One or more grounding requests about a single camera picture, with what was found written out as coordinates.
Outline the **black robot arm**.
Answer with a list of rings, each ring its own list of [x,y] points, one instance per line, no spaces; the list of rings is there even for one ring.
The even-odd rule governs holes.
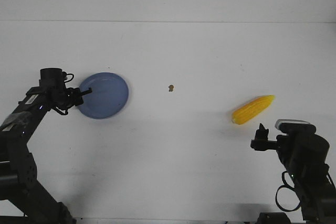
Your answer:
[[[301,209],[304,221],[335,223],[335,184],[326,163],[329,142],[306,121],[280,119],[275,127],[281,134],[270,141],[268,129],[259,125],[251,148],[277,152],[285,168],[281,174],[282,187],[297,195],[299,204],[294,210]]]
[[[37,179],[37,166],[27,147],[47,112],[67,115],[83,104],[81,91],[67,88],[68,73],[59,68],[40,70],[37,87],[26,92],[16,109],[1,124],[1,200],[8,200],[22,216],[1,216],[1,223],[76,223],[68,208],[57,202]]]

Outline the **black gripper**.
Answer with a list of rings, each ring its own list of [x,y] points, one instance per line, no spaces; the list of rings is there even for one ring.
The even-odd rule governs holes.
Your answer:
[[[260,123],[251,148],[275,150],[286,171],[294,177],[326,177],[329,171],[326,157],[330,144],[316,134],[278,135],[276,141],[269,141],[268,129]]]
[[[46,91],[51,107],[59,111],[68,111],[73,106],[82,105],[82,96],[92,93],[92,88],[82,92],[79,88],[67,88],[67,76],[74,77],[60,68],[40,69],[39,85]]]

